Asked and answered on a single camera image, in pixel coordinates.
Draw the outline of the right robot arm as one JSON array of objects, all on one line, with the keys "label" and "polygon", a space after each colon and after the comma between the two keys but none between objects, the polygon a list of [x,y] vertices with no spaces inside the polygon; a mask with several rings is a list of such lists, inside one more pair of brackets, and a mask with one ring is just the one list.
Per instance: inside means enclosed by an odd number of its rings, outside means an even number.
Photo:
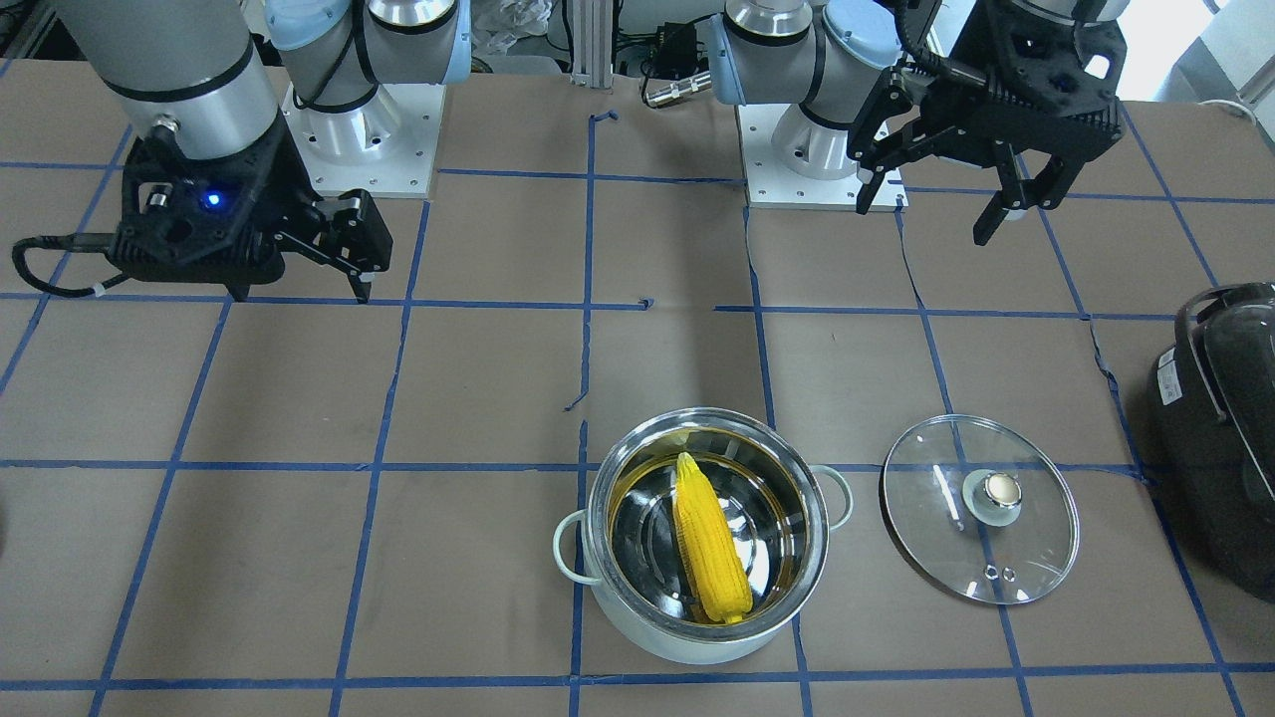
[{"label": "right robot arm", "polygon": [[432,165],[432,114],[411,117],[394,92],[469,77],[468,1],[265,3],[284,97],[235,1],[55,8],[136,140],[119,226],[15,242],[23,281],[59,299],[136,279],[219,285],[242,301],[291,251],[368,302],[394,245],[375,200],[382,174],[400,168],[419,195]]}]

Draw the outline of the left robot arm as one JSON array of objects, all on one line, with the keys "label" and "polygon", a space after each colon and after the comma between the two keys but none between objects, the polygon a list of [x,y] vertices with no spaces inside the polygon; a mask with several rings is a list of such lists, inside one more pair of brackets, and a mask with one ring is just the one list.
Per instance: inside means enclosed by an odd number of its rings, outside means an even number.
[{"label": "left robot arm", "polygon": [[994,168],[975,219],[988,244],[1011,216],[1054,209],[1085,165],[1125,137],[1119,77],[1125,1],[975,1],[947,54],[927,33],[936,1],[728,1],[710,18],[709,71],[724,105],[784,105],[784,142],[803,175],[864,182],[870,211],[887,174],[942,157]]}]

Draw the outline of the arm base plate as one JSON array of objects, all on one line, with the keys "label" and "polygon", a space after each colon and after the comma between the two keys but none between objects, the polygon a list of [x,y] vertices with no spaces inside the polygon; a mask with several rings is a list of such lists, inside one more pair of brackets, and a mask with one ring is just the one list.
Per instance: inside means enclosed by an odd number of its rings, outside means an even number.
[{"label": "arm base plate", "polygon": [[736,116],[751,208],[856,212],[867,174],[847,154],[849,131],[798,105],[743,105]]},{"label": "arm base plate", "polygon": [[362,108],[301,110],[288,85],[283,117],[312,186],[325,198],[363,189],[375,198],[427,199],[448,87],[379,85]]}]

